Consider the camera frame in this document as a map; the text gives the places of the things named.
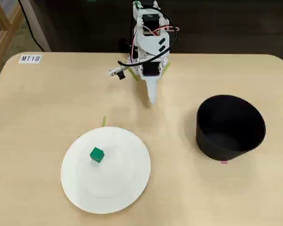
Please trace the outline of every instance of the green block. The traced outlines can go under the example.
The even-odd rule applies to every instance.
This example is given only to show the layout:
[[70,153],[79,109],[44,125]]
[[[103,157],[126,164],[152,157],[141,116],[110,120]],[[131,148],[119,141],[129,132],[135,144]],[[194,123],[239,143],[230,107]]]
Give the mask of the green block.
[[91,159],[97,161],[100,163],[102,159],[104,158],[105,154],[102,150],[98,149],[97,147],[94,148],[94,150],[90,153]]

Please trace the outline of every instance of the white plate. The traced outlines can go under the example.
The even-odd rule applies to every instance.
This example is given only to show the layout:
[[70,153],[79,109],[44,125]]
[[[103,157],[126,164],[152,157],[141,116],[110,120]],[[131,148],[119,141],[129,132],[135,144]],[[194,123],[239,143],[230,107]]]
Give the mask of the white plate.
[[[90,158],[94,147],[104,151],[100,163]],[[70,146],[63,159],[61,182],[75,206],[106,214],[137,200],[150,171],[147,147],[135,134],[122,128],[102,127],[85,133]]]

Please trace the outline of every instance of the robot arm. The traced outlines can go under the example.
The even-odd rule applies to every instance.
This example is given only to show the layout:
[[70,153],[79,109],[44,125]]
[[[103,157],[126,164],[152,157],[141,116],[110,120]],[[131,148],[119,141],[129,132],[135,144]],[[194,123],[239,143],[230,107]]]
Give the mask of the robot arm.
[[[138,53],[138,57],[133,59],[134,63],[149,60],[168,49],[170,45],[169,34],[165,29],[160,29],[158,33],[154,34],[149,31],[155,31],[159,27],[169,25],[169,21],[160,12],[150,8],[143,9],[143,7],[158,8],[158,4],[156,1],[150,0],[135,1],[133,3],[133,16],[136,20],[133,46],[137,47]],[[162,76],[164,68],[168,63],[169,55],[170,51],[167,51],[159,58],[135,67],[135,73],[139,74],[141,79],[147,83],[148,96],[152,104],[156,100],[157,81]]]
[[155,0],[136,0],[133,2],[133,17],[136,20],[132,51],[128,64],[110,71],[110,75],[117,74],[124,78],[124,70],[131,67],[133,72],[140,75],[147,83],[150,102],[155,103],[157,81],[167,66],[170,55],[170,38],[167,30],[172,27],[177,40],[177,28],[173,22],[161,12]]

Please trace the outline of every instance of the wooden furniture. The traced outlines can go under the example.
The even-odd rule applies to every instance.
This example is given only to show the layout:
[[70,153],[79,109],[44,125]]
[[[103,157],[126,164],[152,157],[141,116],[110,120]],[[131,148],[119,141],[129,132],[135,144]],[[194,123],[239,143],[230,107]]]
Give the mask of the wooden furniture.
[[[0,75],[0,226],[283,226],[281,59],[173,54],[151,106],[143,81],[107,75],[121,54],[43,53],[34,65],[20,57]],[[196,111],[217,94],[248,100],[266,122],[263,143],[228,164],[195,144]],[[144,141],[151,176],[133,205],[93,215],[66,198],[60,166],[104,116]]]
[[23,15],[18,3],[10,15],[7,15],[0,6],[0,62],[22,20]]

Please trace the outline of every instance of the black bowl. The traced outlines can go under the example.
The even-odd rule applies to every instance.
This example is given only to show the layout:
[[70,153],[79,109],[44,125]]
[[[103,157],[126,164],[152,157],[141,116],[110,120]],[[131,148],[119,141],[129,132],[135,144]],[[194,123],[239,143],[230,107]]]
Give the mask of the black bowl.
[[197,111],[197,144],[205,155],[218,161],[231,160],[255,149],[265,133],[260,112],[238,97],[210,97]]

